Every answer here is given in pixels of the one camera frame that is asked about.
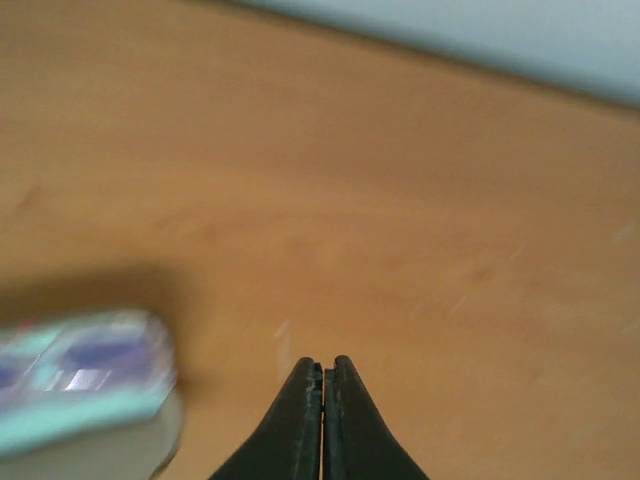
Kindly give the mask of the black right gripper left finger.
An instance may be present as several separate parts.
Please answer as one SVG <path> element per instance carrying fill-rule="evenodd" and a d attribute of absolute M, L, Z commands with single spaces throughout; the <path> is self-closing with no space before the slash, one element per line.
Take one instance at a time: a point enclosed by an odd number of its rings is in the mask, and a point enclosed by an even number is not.
<path fill-rule="evenodd" d="M 265 416 L 211 480 L 315 480 L 320 473 L 321 365 L 294 365 Z"/>

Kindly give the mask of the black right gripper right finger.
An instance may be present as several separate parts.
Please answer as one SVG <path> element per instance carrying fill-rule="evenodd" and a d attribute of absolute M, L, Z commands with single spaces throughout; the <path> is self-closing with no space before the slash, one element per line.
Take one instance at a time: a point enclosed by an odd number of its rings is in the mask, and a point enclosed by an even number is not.
<path fill-rule="evenodd" d="M 428 479 L 388 429 L 348 356 L 335 358 L 324 383 L 325 479 Z"/>

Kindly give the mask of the plaid glasses case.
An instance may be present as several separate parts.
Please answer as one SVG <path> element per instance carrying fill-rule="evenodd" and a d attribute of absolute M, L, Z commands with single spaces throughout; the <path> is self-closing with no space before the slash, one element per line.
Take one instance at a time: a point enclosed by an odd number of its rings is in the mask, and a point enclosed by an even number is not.
<path fill-rule="evenodd" d="M 38 324 L 58 316 L 37 321 Z M 151 418 L 63 438 L 33 450 L 4 456 L 4 479 L 152 479 L 176 454 L 184 425 L 184 404 L 176 384 Z"/>

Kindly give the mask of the light blue cleaning cloth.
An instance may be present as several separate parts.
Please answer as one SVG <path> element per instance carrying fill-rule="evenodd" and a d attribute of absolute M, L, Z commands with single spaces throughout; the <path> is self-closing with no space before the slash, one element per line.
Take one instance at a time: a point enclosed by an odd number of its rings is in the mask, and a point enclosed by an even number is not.
<path fill-rule="evenodd" d="M 4 326 L 14 329 L 17 323 Z M 134 388 L 96 392 L 1 394 L 1 453 L 33 450 L 79 433 L 145 420 L 156 415 L 169 390 Z"/>

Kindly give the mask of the pink clear sunglasses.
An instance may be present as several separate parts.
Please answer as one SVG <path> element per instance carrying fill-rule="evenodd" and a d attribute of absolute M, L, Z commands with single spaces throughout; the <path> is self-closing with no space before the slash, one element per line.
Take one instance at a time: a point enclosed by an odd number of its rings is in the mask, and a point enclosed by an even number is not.
<path fill-rule="evenodd" d="M 138 309 L 102 311 L 1 331 L 1 394 L 169 390 L 174 348 L 164 323 Z"/>

